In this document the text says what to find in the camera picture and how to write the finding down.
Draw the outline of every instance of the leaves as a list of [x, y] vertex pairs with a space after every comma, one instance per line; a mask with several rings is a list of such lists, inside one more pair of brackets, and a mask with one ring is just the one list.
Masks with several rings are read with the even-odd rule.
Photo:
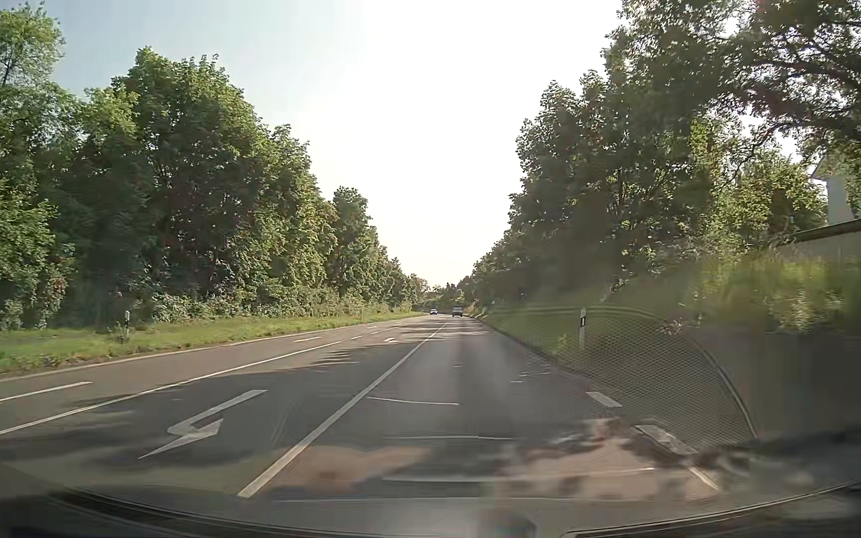
[[365, 198], [323, 199], [216, 56], [144, 48], [80, 101], [50, 80], [63, 44], [43, 7], [0, 11], [0, 329], [417, 299]]

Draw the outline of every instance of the asphalt road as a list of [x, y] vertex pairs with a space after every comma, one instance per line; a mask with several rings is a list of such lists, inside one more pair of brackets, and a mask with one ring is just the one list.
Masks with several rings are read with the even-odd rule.
[[685, 445], [634, 428], [642, 405], [476, 320], [356, 325], [2, 381], [0, 499], [25, 494], [18, 471], [48, 491], [314, 528], [309, 502], [724, 497], [732, 484], [680, 464]]

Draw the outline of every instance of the white house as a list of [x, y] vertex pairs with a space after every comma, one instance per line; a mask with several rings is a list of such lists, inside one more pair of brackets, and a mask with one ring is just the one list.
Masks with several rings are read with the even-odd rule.
[[812, 177], [826, 182], [826, 198], [829, 202], [826, 217], [830, 225], [855, 220], [857, 216], [861, 218], [861, 207], [858, 215], [854, 215], [853, 210], [850, 209], [846, 195], [846, 178], [841, 173], [833, 173], [829, 170], [828, 166], [823, 165], [825, 162], [824, 160], [816, 166]]
[[779, 247], [780, 252], [788, 258], [861, 259], [861, 208], [858, 215], [850, 209], [846, 178], [823, 163], [816, 166], [812, 175], [813, 179], [826, 182], [829, 224], [793, 234], [788, 244]]

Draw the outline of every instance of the windshield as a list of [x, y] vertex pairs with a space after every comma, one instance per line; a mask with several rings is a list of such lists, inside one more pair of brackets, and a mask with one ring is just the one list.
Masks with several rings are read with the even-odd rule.
[[4, 532], [855, 483], [861, 0], [0, 0]]

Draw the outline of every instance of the sky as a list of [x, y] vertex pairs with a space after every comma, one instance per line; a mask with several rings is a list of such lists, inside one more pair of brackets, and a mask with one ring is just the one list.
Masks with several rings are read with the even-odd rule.
[[[0, 9], [18, 5], [0, 0]], [[54, 78], [108, 84], [144, 46], [219, 55], [270, 126], [309, 143], [321, 192], [358, 189], [389, 254], [457, 282], [503, 234], [515, 139], [556, 80], [602, 70], [616, 0], [47, 0], [66, 40]]]

